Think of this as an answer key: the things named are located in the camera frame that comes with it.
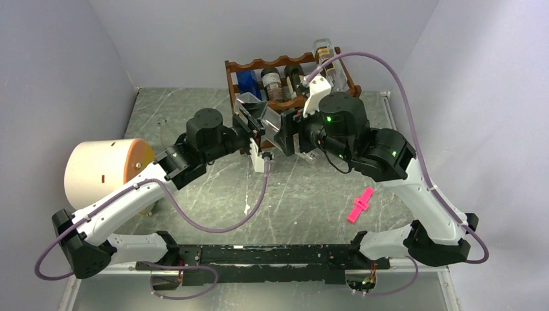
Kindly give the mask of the labelled green wine bottle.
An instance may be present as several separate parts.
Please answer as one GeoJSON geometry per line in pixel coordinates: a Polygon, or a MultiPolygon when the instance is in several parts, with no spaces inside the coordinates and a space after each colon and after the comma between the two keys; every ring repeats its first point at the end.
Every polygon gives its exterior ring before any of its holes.
{"type": "Polygon", "coordinates": [[[260,75],[267,99],[275,102],[285,102],[286,95],[278,69],[275,67],[268,67],[263,69],[260,75]]]}

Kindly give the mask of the blue square glass bottle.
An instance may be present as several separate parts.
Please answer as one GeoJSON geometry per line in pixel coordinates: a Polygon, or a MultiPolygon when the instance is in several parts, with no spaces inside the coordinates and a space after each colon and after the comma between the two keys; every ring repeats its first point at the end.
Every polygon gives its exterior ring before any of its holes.
{"type": "Polygon", "coordinates": [[[262,94],[255,71],[239,71],[236,73],[236,78],[241,94],[250,93],[257,99],[262,99],[262,94]]]}

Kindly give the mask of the dark green wine bottle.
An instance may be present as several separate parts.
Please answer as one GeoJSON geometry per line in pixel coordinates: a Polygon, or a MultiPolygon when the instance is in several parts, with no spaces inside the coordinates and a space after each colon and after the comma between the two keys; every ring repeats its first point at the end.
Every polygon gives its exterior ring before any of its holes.
{"type": "Polygon", "coordinates": [[[303,85],[305,74],[300,64],[287,65],[284,68],[284,74],[291,99],[306,93],[307,89],[303,85]]]}

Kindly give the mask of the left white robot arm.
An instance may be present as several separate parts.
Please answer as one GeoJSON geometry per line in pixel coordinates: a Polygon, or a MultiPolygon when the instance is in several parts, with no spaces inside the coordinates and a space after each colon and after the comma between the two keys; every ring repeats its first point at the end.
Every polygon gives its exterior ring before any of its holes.
{"type": "Polygon", "coordinates": [[[248,149],[262,171],[268,171],[270,158],[259,152],[268,104],[246,102],[234,107],[229,127],[218,110],[197,111],[187,121],[185,133],[121,188],[74,213],[60,210],[52,216],[56,244],[71,266],[71,275],[86,279],[109,265],[134,261],[154,262],[165,270],[183,265],[179,246],[166,231],[119,235],[117,229],[143,208],[172,198],[205,174],[209,164],[239,150],[248,149]]]}

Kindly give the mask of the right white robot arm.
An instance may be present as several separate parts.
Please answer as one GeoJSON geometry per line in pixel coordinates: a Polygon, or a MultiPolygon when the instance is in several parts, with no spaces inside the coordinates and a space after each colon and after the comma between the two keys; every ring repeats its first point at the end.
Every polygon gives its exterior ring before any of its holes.
{"type": "Polygon", "coordinates": [[[432,267],[469,260],[466,235],[475,232],[478,216],[462,213],[428,185],[414,147],[396,130],[373,128],[365,105],[345,92],[327,95],[316,112],[292,108],[279,114],[274,142],[287,155],[320,150],[393,192],[413,213],[403,227],[361,231],[352,240],[349,258],[356,268],[373,260],[409,256],[432,267]]]}

